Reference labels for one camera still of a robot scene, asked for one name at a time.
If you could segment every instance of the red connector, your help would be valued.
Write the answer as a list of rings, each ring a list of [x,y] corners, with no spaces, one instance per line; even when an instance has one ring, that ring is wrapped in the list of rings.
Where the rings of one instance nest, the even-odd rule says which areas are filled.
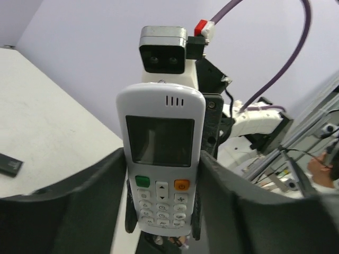
[[[207,20],[200,20],[197,26],[194,28],[194,36],[199,36],[201,35],[202,29],[205,27],[207,24]]]
[[[214,36],[215,23],[213,21],[200,20],[194,29],[194,36],[202,35],[211,41]]]

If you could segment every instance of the remote control button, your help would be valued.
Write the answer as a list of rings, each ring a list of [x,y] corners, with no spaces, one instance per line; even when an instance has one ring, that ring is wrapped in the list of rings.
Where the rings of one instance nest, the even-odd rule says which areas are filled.
[[[186,214],[184,213],[175,213],[173,215],[173,217],[176,219],[176,220],[184,220],[186,218]]]
[[[173,221],[173,226],[185,226],[185,222],[184,221],[174,220]]]
[[[151,217],[142,217],[141,219],[147,224],[154,224],[154,219]]]
[[[158,201],[168,201],[168,183],[166,182],[156,182],[156,192]]]
[[[175,193],[174,194],[174,202],[176,203],[187,203],[188,198],[189,196],[187,193]]]
[[[136,184],[139,187],[148,188],[150,185],[149,178],[146,176],[136,176]]]
[[[186,211],[187,207],[184,204],[176,204],[174,206],[174,210],[177,212],[184,212]]]
[[[169,205],[158,203],[157,208],[158,208],[158,210],[161,210],[161,211],[167,211],[169,209]]]
[[[153,212],[148,209],[141,209],[140,213],[146,217],[151,217],[153,215]]]
[[[175,180],[174,188],[177,191],[186,191],[190,188],[190,181],[188,180]]]
[[[139,199],[149,200],[150,199],[150,192],[148,190],[138,189],[138,196],[139,196]]]
[[[165,213],[165,212],[157,212],[157,216],[158,216],[158,218],[166,219],[166,218],[168,218],[170,215],[169,215],[168,213]]]
[[[170,225],[170,221],[169,220],[165,220],[165,219],[158,219],[157,220],[157,224],[159,226],[169,226]]]
[[[151,208],[152,207],[152,203],[148,202],[146,200],[141,200],[139,202],[139,205],[140,205],[141,208]]]

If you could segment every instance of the orange button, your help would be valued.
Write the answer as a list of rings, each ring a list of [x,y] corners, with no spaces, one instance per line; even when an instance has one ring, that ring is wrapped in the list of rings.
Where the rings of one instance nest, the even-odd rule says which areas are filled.
[[[174,188],[177,191],[186,191],[190,187],[190,181],[188,180],[175,180],[174,181]]]

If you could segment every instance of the remote control screen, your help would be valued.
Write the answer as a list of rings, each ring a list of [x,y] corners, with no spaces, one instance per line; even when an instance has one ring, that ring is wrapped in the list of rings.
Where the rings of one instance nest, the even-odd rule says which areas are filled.
[[[193,119],[126,116],[134,163],[190,167]]]

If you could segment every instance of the green button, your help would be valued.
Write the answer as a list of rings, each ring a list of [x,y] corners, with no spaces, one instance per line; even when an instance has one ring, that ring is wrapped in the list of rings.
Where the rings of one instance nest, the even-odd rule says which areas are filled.
[[[143,188],[148,188],[150,185],[149,178],[146,176],[136,176],[136,183],[137,183],[137,186],[143,187]]]

